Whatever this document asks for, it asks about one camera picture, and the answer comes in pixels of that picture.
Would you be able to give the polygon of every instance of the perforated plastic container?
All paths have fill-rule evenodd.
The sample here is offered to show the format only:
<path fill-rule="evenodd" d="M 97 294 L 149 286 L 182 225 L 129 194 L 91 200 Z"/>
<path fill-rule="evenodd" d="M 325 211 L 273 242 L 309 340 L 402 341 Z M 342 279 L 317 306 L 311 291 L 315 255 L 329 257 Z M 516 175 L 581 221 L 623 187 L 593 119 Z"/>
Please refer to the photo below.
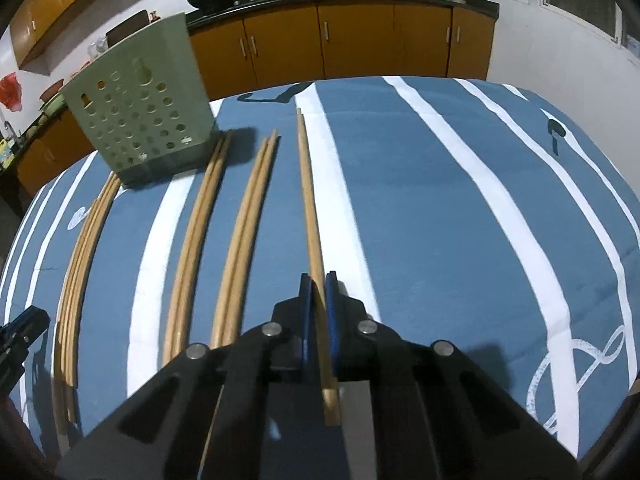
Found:
<path fill-rule="evenodd" d="M 128 186 L 209 160 L 215 118 L 184 14 L 116 44 L 60 93 L 84 134 Z"/>

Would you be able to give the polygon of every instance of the blue tablecloth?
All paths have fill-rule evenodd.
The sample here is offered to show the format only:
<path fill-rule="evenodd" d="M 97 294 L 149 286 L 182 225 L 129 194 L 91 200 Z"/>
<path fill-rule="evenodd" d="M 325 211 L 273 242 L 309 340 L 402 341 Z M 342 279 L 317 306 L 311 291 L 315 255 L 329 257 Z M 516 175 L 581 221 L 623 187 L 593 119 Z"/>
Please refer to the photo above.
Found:
<path fill-rule="evenodd" d="M 268 319 L 308 270 L 296 106 L 305 114 L 324 268 L 402 337 L 453 341 L 578 456 L 635 378 L 640 203 L 585 133 L 527 91 L 388 77 L 273 88 L 212 103 L 234 130 L 204 242 L 190 341 L 209 340 L 259 140 L 282 136 L 242 328 Z M 549 133 L 548 118 L 566 136 Z M 554 153 L 556 139 L 558 154 Z M 7 259 L 0 322 L 52 319 L 80 224 L 109 168 L 96 153 L 40 190 Z M 90 270 L 79 338 L 87 434 L 158 369 L 178 255 L 202 171 L 116 197 Z M 56 447 L 52 331 L 12 393 Z"/>

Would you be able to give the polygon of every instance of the metal rivet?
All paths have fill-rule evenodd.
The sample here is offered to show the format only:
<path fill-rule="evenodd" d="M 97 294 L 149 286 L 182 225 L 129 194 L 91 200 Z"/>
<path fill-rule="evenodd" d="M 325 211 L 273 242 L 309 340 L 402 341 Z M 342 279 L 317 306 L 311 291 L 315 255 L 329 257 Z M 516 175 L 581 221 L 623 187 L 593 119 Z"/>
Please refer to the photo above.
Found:
<path fill-rule="evenodd" d="M 187 348 L 187 357 L 189 359 L 200 359 L 204 357 L 209 348 L 202 343 L 195 343 Z"/>
<path fill-rule="evenodd" d="M 282 332 L 282 327 L 278 323 L 276 323 L 274 321 L 270 321 L 268 323 L 265 323 L 262 326 L 262 333 L 265 336 L 273 337 L 275 335 L 278 335 L 280 332 Z"/>
<path fill-rule="evenodd" d="M 449 341 L 436 341 L 433 351 L 442 357 L 449 357 L 453 354 L 453 345 Z"/>
<path fill-rule="evenodd" d="M 364 319 L 358 323 L 358 331 L 363 334 L 373 334 L 378 329 L 378 325 L 372 319 Z"/>

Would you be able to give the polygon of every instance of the red plastic bag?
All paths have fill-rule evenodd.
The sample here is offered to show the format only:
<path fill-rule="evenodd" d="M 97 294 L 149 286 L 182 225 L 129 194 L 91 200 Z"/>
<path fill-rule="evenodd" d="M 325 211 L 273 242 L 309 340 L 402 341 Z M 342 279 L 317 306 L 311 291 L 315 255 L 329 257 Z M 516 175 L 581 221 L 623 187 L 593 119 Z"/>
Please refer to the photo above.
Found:
<path fill-rule="evenodd" d="M 22 110 L 22 86 L 15 72 L 0 79 L 0 103 L 12 112 Z"/>

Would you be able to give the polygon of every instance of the window frame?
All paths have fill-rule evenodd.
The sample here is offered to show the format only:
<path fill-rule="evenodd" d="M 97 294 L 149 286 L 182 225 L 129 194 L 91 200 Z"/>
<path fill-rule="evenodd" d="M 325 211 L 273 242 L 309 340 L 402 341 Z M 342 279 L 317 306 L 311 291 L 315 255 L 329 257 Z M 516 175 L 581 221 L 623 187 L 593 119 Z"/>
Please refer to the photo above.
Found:
<path fill-rule="evenodd" d="M 570 13 L 567 10 L 561 9 L 560 7 L 556 7 L 548 3 L 547 0 L 538 0 L 538 1 L 540 3 L 540 7 L 542 7 L 543 9 L 547 9 L 547 10 L 550 10 L 551 12 L 555 12 L 556 14 L 560 14 L 561 16 L 564 16 L 565 18 L 574 21 L 578 25 L 588 28 L 591 32 L 594 32 L 601 38 L 606 38 L 609 41 L 611 41 L 611 43 L 616 44 L 617 46 L 620 46 L 621 48 L 624 48 L 626 50 L 626 48 L 622 45 L 622 33 L 623 33 L 622 9 L 620 9 L 620 6 L 618 5 L 617 2 L 616 2 L 616 31 L 615 31 L 615 36 L 611 36 L 608 32 L 605 32 L 601 28 L 596 27 L 596 25 L 593 25 L 593 23 L 590 23 L 587 20 L 582 19 L 580 16 L 576 16 L 575 14 Z"/>

